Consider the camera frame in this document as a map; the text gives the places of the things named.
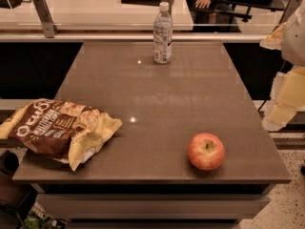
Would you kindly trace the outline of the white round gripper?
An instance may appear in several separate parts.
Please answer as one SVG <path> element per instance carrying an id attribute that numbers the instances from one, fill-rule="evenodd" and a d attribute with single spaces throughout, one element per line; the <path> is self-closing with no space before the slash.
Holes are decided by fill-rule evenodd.
<path id="1" fill-rule="evenodd" d="M 284 60 L 294 65 L 305 65 L 305 1 L 259 46 L 268 50 L 281 50 Z M 284 128 L 305 106 L 305 67 L 293 66 L 287 73 L 278 72 L 266 105 L 262 126 L 276 132 Z"/>

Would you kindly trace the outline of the background person hand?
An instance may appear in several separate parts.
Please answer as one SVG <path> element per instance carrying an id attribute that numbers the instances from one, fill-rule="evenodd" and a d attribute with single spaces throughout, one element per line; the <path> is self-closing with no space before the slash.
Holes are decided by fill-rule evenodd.
<path id="1" fill-rule="evenodd" d="M 208 8 L 211 4 L 211 0 L 196 0 L 195 6 L 199 9 Z"/>

